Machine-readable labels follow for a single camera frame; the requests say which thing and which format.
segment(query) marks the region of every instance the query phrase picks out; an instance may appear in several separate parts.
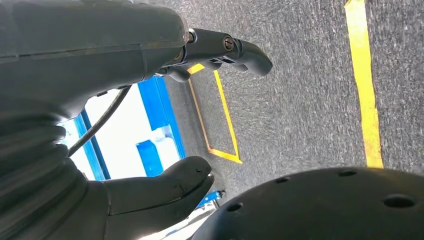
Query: gray carpet floor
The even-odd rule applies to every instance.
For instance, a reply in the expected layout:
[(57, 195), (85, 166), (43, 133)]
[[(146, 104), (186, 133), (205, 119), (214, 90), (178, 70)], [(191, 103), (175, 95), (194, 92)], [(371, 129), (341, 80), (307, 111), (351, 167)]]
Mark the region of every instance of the gray carpet floor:
[[(366, 165), (345, 3), (161, 2), (189, 27), (255, 43), (274, 63), (266, 77), (219, 70), (243, 164), (207, 152), (189, 85), (167, 81), (187, 154), (209, 161), (227, 200), (282, 175)], [(422, 174), (424, 1), (372, 0), (366, 11), (384, 166)], [(233, 153), (213, 72), (192, 82), (211, 147)]]

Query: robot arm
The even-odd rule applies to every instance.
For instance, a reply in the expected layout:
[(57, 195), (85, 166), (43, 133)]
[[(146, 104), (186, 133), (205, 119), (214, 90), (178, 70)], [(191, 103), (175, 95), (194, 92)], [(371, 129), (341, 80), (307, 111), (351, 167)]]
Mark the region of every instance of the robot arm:
[(258, 75), (272, 67), (253, 44), (189, 31), (164, 7), (0, 1), (0, 239), (137, 240), (186, 218), (214, 180), (204, 159), (156, 178), (87, 181), (57, 144), (65, 130), (56, 124), (89, 98), (155, 74), (186, 80), (198, 62)]

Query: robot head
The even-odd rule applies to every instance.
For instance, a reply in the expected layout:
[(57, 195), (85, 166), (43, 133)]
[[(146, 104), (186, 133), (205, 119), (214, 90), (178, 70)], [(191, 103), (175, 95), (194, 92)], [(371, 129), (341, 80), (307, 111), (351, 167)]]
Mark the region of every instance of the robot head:
[(193, 240), (422, 240), (423, 186), (377, 168), (288, 175), (224, 204)]

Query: bolt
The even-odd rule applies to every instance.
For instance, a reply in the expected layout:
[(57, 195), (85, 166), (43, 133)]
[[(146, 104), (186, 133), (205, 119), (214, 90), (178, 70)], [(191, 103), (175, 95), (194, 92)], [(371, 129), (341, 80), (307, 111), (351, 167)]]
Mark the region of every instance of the bolt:
[(233, 50), (234, 41), (230, 36), (225, 36), (224, 39), (222, 40), (222, 43), (224, 45), (225, 50), (227, 50), (228, 52)]

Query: gray floor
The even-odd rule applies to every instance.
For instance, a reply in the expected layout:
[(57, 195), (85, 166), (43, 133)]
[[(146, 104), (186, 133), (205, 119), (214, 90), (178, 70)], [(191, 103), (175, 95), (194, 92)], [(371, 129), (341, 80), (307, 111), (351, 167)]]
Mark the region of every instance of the gray floor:
[[(207, 153), (188, 84), (167, 81), (187, 154), (209, 161), (227, 199), (289, 173), (366, 165), (346, 1), (329, 2), (162, 2), (191, 28), (255, 43), (274, 63), (266, 77), (219, 70), (243, 164)], [(424, 173), (424, 2), (381, 2), (366, 10), (384, 166)], [(213, 73), (192, 81), (211, 146), (230, 152)]]

